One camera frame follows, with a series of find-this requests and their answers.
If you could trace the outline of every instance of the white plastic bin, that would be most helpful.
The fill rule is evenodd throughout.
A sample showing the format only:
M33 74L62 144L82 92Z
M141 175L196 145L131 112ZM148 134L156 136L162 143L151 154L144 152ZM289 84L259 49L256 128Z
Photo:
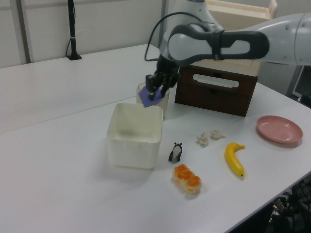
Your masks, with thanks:
M158 106L118 103L107 131L109 162L115 166L151 169L162 136L163 110Z

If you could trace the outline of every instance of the box handle slot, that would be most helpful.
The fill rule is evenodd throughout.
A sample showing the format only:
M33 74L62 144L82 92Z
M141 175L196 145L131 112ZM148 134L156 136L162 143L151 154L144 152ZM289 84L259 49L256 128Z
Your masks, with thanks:
M215 77L201 75L201 74L194 74L193 79L200 82L200 83L216 85L216 86L223 86L223 87L228 87L228 88L233 88L233 87L239 86L238 81L215 78Z

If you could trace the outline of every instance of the black pole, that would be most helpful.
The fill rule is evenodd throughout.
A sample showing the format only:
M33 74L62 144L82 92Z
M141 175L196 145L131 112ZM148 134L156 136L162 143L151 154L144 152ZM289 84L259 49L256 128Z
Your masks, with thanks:
M82 57L77 53L77 46L76 46L76 32L74 28L74 4L73 0L68 0L68 12L69 12L69 27L70 27L70 43L71 43L71 55L67 56L70 60L79 60Z

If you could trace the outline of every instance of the plate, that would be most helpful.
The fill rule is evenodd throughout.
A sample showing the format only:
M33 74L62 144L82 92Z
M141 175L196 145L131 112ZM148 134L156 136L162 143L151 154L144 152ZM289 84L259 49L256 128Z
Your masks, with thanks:
M280 116L262 116L257 120L258 131L268 139L279 143L294 143L302 138L301 128Z

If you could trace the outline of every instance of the banana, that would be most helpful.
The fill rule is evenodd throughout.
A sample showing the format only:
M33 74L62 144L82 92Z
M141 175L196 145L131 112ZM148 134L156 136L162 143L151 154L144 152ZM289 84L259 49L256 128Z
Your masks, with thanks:
M225 149L225 159L226 159L227 163L229 164L229 166L233 170L233 172L235 174L237 174L238 176L241 176L241 177L245 176L244 168L241 165L241 163L239 162L239 160L237 159L237 157L235 156L235 152L237 150L244 149L244 148L245 148L244 145L239 145L235 142L232 142L232 143L228 144L226 149Z

